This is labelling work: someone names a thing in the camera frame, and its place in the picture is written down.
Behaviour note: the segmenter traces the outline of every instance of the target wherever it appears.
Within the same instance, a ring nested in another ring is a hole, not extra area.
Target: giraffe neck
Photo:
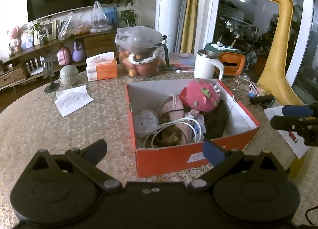
[[[289,31],[293,16],[293,9],[294,6],[290,4],[290,2],[289,4],[287,4],[287,2],[279,4],[277,27],[267,60],[267,63],[271,64],[270,68],[273,72],[275,72],[275,74],[285,75]]]

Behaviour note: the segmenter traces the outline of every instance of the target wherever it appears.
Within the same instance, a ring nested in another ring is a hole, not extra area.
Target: gray curtain
[[[180,52],[180,48],[181,48],[181,39],[182,39],[183,24],[184,24],[184,19],[185,19],[186,8],[187,8],[187,0],[182,0],[179,25],[178,25],[178,33],[177,33],[177,41],[175,44],[175,52],[177,52],[177,53]]]

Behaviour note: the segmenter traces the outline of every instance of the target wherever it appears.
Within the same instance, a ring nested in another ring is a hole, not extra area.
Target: yellow giraffe toy
[[[271,50],[258,83],[283,105],[303,105],[285,76],[287,47],[293,16],[293,0],[269,0],[279,4],[279,16]]]

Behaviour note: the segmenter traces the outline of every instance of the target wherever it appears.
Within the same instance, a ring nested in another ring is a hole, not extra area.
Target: pink plush toy
[[[19,26],[15,26],[11,31],[7,31],[7,35],[10,39],[10,44],[14,48],[14,52],[20,52],[21,51],[21,33],[19,31]]]
[[[219,104],[220,90],[204,79],[192,80],[187,87],[188,105],[201,112],[211,112]]]

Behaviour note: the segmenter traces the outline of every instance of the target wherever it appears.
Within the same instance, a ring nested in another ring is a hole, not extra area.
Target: open red shoebox
[[[136,165],[139,177],[189,169],[207,164],[202,154],[202,143],[192,143],[165,148],[143,148],[144,139],[135,133],[134,114],[144,109],[155,113],[168,95],[179,95],[187,87],[189,79],[159,80],[128,83],[126,98],[132,146],[136,151]],[[222,138],[213,141],[226,149],[244,149],[253,138],[260,123],[241,103],[236,102],[232,92],[217,79],[209,80],[220,89],[221,99],[226,102],[228,119]]]

